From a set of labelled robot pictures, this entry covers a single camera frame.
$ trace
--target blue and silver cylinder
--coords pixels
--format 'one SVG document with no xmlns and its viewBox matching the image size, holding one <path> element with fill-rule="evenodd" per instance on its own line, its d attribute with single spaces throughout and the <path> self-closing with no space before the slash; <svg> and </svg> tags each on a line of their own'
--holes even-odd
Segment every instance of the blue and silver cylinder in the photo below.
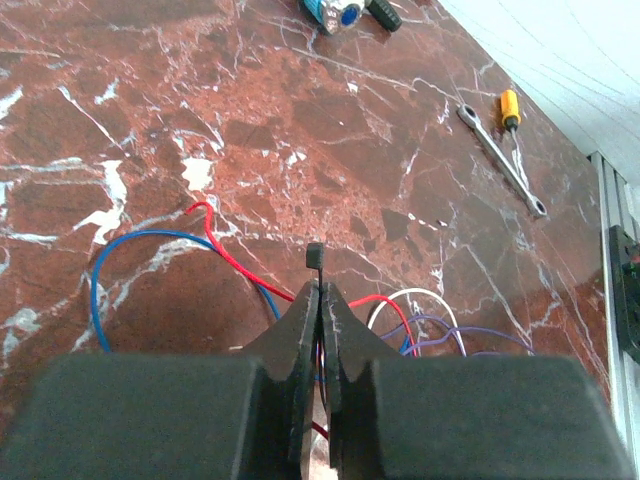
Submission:
<svg viewBox="0 0 640 480">
<path fill-rule="evenodd" d="M 330 34 L 354 26 L 364 10 L 364 0 L 304 0 L 304 4 Z"/>
</svg>

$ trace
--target metal wrench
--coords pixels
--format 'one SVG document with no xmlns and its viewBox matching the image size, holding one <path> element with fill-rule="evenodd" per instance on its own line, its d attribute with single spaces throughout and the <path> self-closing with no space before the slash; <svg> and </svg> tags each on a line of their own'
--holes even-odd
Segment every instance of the metal wrench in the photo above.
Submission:
<svg viewBox="0 0 640 480">
<path fill-rule="evenodd" d="M 493 141 L 491 135 L 489 135 L 484 128 L 482 128 L 482 123 L 476 115 L 476 112 L 469 105 L 461 105 L 458 107 L 458 116 L 462 119 L 464 123 L 467 124 L 471 130 L 476 134 L 478 140 L 482 144 L 482 147 L 487 151 L 487 153 L 491 156 L 491 158 L 497 163 L 498 168 L 502 174 L 507 177 L 507 180 L 511 184 L 511 186 L 515 189 L 518 194 L 524 199 L 527 207 L 531 211 L 531 213 L 536 217 L 546 217 L 547 209 L 544 206 L 544 203 L 540 201 L 538 197 L 536 197 L 527 186 L 527 183 L 522 179 L 522 177 L 518 174 L 515 167 L 512 163 L 505 157 L 500 147 L 496 145 L 496 142 Z"/>
</svg>

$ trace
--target red wire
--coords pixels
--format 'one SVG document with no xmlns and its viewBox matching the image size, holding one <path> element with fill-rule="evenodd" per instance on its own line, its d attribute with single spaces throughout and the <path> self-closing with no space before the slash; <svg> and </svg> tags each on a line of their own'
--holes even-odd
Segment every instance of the red wire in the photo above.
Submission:
<svg viewBox="0 0 640 480">
<path fill-rule="evenodd" d="M 360 300 L 355 300 L 351 302 L 349 304 L 349 308 L 359 307 L 360 305 L 364 305 L 365 303 L 373 302 L 375 300 L 380 300 L 381 302 L 387 302 L 389 305 L 391 305 L 391 307 L 396 312 L 398 312 L 398 315 L 400 315 L 400 319 L 402 320 L 402 323 L 404 325 L 404 329 L 407 331 L 407 335 L 409 335 L 409 343 L 411 343 L 412 346 L 415 345 L 416 342 L 413 340 L 413 335 L 411 334 L 411 327 L 409 326 L 407 317 L 404 316 L 404 313 L 402 313 L 402 309 L 398 306 L 398 304 L 393 300 L 391 300 L 389 297 L 385 297 L 384 295 L 378 295 L 378 294 L 368 295 L 364 298 L 361 298 Z M 413 351 L 413 356 L 414 357 L 418 356 L 417 350 Z"/>
<path fill-rule="evenodd" d="M 284 293 L 278 290 L 276 287 L 269 285 L 267 282 L 257 277 L 255 274 L 251 273 L 249 270 L 247 270 L 242 265 L 240 265 L 236 261 L 236 259 L 233 258 L 229 254 L 229 252 L 225 250 L 225 248 L 220 244 L 220 242 L 216 240 L 216 237 L 213 236 L 213 232 L 211 231 L 211 224 L 213 222 L 213 216 L 215 215 L 215 211 L 211 205 L 209 205 L 207 202 L 198 202 L 191 205 L 185 213 L 189 215 L 198 207 L 206 207 L 207 209 L 207 215 L 204 218 L 204 232 L 207 234 L 207 237 L 209 238 L 209 241 L 213 244 L 213 246 L 216 247 L 216 249 L 218 249 L 218 252 L 220 252 L 220 256 L 224 258 L 233 268 L 238 270 L 240 273 L 242 273 L 245 277 L 247 277 L 252 282 L 257 283 L 258 285 L 262 285 L 271 293 L 274 293 L 279 297 L 284 298 L 285 300 L 293 302 L 293 297 L 291 295 Z"/>
<path fill-rule="evenodd" d="M 322 435 L 324 438 L 326 438 L 327 440 L 329 440 L 329 434 L 327 433 L 327 431 L 322 428 L 319 424 L 317 424 L 316 422 L 313 422 L 311 424 L 313 426 L 313 429 L 318 432 L 320 435 Z"/>
</svg>

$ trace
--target red marble table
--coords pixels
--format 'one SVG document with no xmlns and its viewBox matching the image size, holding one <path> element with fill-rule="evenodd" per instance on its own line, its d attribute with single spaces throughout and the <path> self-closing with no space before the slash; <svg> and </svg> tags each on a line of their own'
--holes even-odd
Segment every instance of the red marble table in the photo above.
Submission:
<svg viewBox="0 0 640 480">
<path fill-rule="evenodd" d="M 433 289 L 463 325 L 578 357 L 608 394 L 595 171 L 519 92 L 549 210 L 534 220 L 455 114 L 466 102 L 495 126 L 497 96 L 517 86 L 437 3 L 397 3 L 397 33 L 365 17 L 335 37 L 295 0 L 0 5 L 1 428 L 52 356 L 98 350 L 88 280 L 105 243 L 150 227 L 202 236 L 203 212 L 183 215 L 196 200 L 215 204 L 232 254 L 291 293 L 320 239 L 345 298 Z M 116 351 L 227 352 L 274 321 L 183 241 L 119 247 L 100 284 Z M 397 322 L 385 310 L 376 331 Z"/>
</svg>

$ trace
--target black handle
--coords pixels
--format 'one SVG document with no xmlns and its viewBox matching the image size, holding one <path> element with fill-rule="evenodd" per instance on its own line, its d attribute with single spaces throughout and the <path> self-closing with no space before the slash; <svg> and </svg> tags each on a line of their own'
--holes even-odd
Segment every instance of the black handle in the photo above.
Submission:
<svg viewBox="0 0 640 480">
<path fill-rule="evenodd" d="M 395 32 L 402 25 L 400 15 L 387 0 L 371 0 L 369 11 L 385 30 Z"/>
</svg>

